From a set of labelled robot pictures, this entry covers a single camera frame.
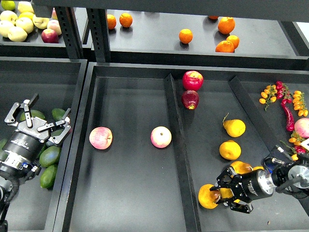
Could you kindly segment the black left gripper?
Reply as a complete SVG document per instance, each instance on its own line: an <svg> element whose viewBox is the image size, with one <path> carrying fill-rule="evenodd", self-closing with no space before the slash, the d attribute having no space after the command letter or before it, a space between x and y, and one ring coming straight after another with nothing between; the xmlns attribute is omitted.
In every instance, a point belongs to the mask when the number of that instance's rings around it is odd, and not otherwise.
<svg viewBox="0 0 309 232"><path fill-rule="evenodd" d="M56 137L50 139L51 132L63 129L65 139L71 132L70 108L66 110L67 116L60 121L47 123L41 118L31 117L31 108L38 99L39 94L35 93L31 99L25 99L22 103L15 102L4 119L7 125L17 128L2 150L9 155L19 155L30 162L37 158L48 139L55 144L60 141L57 141ZM25 120L18 123L16 116L21 111L25 113Z"/></svg>

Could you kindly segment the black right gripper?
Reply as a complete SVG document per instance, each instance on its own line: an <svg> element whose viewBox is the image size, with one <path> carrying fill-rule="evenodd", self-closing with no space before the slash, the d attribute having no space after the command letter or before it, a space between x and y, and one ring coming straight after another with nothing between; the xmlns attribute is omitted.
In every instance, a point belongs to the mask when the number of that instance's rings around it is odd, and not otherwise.
<svg viewBox="0 0 309 232"><path fill-rule="evenodd" d="M232 211L250 214L253 206L250 202L271 197L275 188L271 174L262 169L254 170L247 174L238 174L232 166L224 169L216 178L217 186L210 191L222 188L230 189L235 196L240 197L245 204L235 202L233 198L222 198L216 204L223 204Z"/></svg>

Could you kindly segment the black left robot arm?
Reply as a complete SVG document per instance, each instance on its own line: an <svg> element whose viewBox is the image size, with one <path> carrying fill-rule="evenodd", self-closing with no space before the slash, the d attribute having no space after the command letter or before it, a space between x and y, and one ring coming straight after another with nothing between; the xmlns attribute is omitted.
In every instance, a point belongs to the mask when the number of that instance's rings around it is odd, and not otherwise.
<svg viewBox="0 0 309 232"><path fill-rule="evenodd" d="M22 103L15 102L4 122L15 128L9 140L0 144L0 230L6 232L5 219L11 201L19 191L20 185L33 179L41 171L39 156L47 142L60 147L71 132L70 112L68 108L61 118L48 123L33 116L32 106L39 98Z"/></svg>

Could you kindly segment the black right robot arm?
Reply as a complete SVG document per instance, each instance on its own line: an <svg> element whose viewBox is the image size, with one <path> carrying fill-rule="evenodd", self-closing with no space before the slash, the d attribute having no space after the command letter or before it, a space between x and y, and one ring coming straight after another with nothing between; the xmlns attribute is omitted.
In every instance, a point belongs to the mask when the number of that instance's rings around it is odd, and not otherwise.
<svg viewBox="0 0 309 232"><path fill-rule="evenodd" d="M210 193L218 193L215 204L224 204L231 210L249 214L252 201L271 197L274 192L309 200L309 156L300 153L293 160L279 146L261 161L262 167L246 174L238 174L229 166L217 177L217 185Z"/></svg>

